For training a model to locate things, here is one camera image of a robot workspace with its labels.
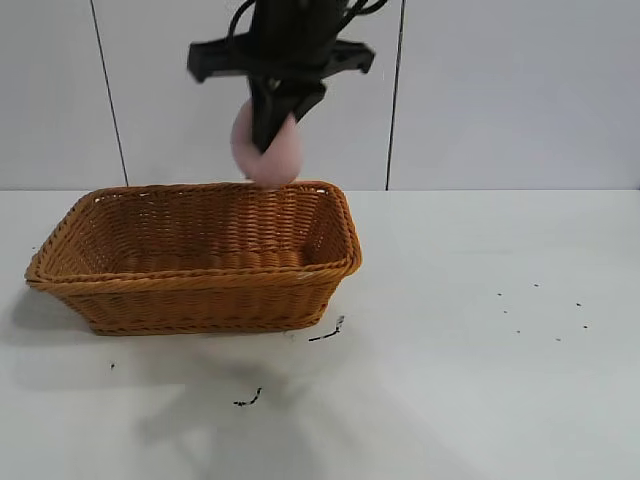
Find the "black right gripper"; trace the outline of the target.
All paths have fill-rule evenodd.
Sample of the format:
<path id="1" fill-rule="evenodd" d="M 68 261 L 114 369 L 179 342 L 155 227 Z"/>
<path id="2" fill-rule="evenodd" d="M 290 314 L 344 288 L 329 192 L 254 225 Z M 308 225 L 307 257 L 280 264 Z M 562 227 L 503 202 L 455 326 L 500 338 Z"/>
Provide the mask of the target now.
<path id="1" fill-rule="evenodd" d="M 299 122 L 325 97 L 324 83 L 297 81 L 369 72 L 374 51 L 339 35 L 356 17 L 374 11 L 367 1 L 245 1 L 224 37 L 190 44 L 187 70 L 198 83 L 250 77 L 251 139 L 264 153 L 290 115 Z"/>

